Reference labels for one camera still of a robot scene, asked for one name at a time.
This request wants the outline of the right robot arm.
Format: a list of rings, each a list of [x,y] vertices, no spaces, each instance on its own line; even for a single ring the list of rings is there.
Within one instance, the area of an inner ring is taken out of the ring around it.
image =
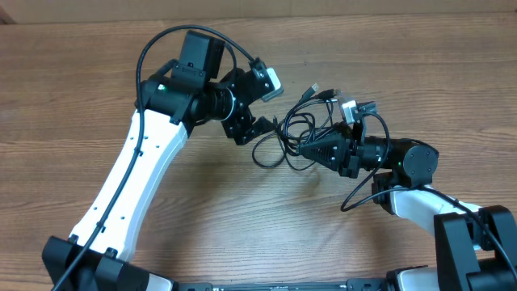
[[[388,272],[381,289],[514,290],[516,222],[511,211],[464,203],[432,188],[439,153],[427,143],[364,133],[358,124],[337,124],[328,136],[300,145],[298,152],[344,177],[370,171],[369,199],[434,237],[435,267]]]

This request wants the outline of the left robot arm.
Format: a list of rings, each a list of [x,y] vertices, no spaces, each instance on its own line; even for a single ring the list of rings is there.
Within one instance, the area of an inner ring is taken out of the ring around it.
[[[192,130],[222,124],[243,146],[273,124],[250,105],[280,95],[276,72],[251,57],[249,69],[219,70],[224,53],[244,53],[221,32],[187,25],[180,56],[137,77],[135,112],[124,146],[93,204],[66,239],[51,237],[42,260],[56,290],[176,290],[168,277],[132,265],[141,226],[169,165]]]

